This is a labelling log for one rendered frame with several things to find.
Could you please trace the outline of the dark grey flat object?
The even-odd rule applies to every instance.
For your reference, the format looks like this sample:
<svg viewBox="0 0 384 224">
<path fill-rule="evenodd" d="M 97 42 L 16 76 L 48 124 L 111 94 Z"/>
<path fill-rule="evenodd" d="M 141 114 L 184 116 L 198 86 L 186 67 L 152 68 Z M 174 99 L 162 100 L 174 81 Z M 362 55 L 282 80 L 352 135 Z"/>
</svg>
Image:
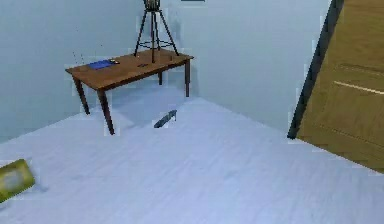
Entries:
<svg viewBox="0 0 384 224">
<path fill-rule="evenodd" d="M 160 128 L 162 126 L 164 126 L 168 121 L 170 121 L 173 117 L 175 118 L 176 120 L 176 114 L 177 114 L 177 110 L 171 110 L 169 111 L 166 115 L 164 115 L 159 121 L 157 121 L 155 124 L 154 124 L 154 128 Z"/>
</svg>

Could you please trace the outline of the brown wooden table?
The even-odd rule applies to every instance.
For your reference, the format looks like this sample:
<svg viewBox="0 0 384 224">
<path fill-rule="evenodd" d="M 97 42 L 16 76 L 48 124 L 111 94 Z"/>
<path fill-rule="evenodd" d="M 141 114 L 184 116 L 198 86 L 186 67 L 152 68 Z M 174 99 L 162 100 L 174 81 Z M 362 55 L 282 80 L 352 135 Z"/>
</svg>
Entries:
<svg viewBox="0 0 384 224">
<path fill-rule="evenodd" d="M 152 62 L 151 56 L 150 50 L 144 50 L 139 51 L 137 56 L 128 54 L 114 57 L 114 60 L 119 61 L 120 64 L 115 64 L 103 69 L 94 70 L 89 68 L 88 64 L 66 69 L 66 72 L 72 76 L 80 101 L 87 115 L 90 114 L 90 110 L 83 90 L 83 84 L 97 93 L 111 135 L 115 134 L 115 130 L 106 96 L 107 91 L 152 75 L 157 75 L 159 83 L 162 83 L 163 72 L 183 66 L 185 74 L 185 96 L 189 96 L 191 60 L 193 56 L 183 53 L 179 53 L 179 56 L 177 56 L 174 51 L 166 49 L 155 52 L 155 62 Z M 148 64 L 148 66 L 137 67 L 139 64 Z"/>
</svg>

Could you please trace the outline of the black tripod lamp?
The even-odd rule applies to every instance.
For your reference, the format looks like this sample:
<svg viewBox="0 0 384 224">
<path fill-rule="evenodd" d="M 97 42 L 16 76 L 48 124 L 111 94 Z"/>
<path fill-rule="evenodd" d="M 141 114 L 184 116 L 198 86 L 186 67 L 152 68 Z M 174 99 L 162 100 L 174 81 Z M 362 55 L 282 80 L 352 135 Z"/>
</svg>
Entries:
<svg viewBox="0 0 384 224">
<path fill-rule="evenodd" d="M 168 46 L 171 46 L 174 52 L 176 53 L 176 55 L 179 56 L 178 49 L 171 35 L 168 24 L 165 20 L 163 10 L 161 9 L 161 0 L 142 0 L 142 1 L 144 5 L 144 10 L 143 10 L 143 16 L 141 19 L 139 34 L 137 37 L 136 46 L 134 50 L 134 56 L 138 55 L 138 49 L 140 47 L 144 47 L 150 50 L 152 54 L 151 60 L 152 62 L 155 62 L 155 51 L 160 51 L 163 47 L 168 47 Z M 147 42 L 142 42 L 141 38 L 142 38 L 145 23 L 146 23 L 147 15 L 150 15 L 151 40 Z M 157 16 L 160 16 L 160 19 L 168 35 L 169 41 L 162 41 L 159 37 L 159 22 L 157 20 Z"/>
</svg>

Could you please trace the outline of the blue book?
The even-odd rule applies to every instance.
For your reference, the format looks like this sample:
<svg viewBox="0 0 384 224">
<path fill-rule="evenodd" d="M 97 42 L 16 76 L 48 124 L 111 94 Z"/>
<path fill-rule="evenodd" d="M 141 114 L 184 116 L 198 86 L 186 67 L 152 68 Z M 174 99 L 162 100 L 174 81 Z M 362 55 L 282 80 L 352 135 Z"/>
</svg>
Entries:
<svg viewBox="0 0 384 224">
<path fill-rule="evenodd" d="M 110 60 L 101 60 L 101 61 L 89 63 L 88 67 L 94 70 L 98 70 L 98 69 L 110 67 L 112 65 L 114 65 L 114 62 Z"/>
</svg>

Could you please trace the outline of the brown wooden door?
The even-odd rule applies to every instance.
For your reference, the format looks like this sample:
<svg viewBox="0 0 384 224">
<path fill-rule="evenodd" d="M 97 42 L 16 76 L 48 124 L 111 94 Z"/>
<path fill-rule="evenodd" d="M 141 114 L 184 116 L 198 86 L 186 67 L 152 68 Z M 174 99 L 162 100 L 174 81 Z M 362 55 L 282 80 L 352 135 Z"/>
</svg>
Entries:
<svg viewBox="0 0 384 224">
<path fill-rule="evenodd" d="M 287 136 L 384 174 L 384 0 L 331 0 Z"/>
</svg>

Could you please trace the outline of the olive green box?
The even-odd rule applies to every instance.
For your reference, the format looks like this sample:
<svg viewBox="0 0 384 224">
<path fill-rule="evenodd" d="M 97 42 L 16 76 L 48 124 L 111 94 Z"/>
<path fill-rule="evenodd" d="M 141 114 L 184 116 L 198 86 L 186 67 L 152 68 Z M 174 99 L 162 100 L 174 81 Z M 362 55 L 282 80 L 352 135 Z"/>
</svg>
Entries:
<svg viewBox="0 0 384 224">
<path fill-rule="evenodd" d="M 25 159 L 0 167 L 0 203 L 31 188 L 35 178 Z"/>
</svg>

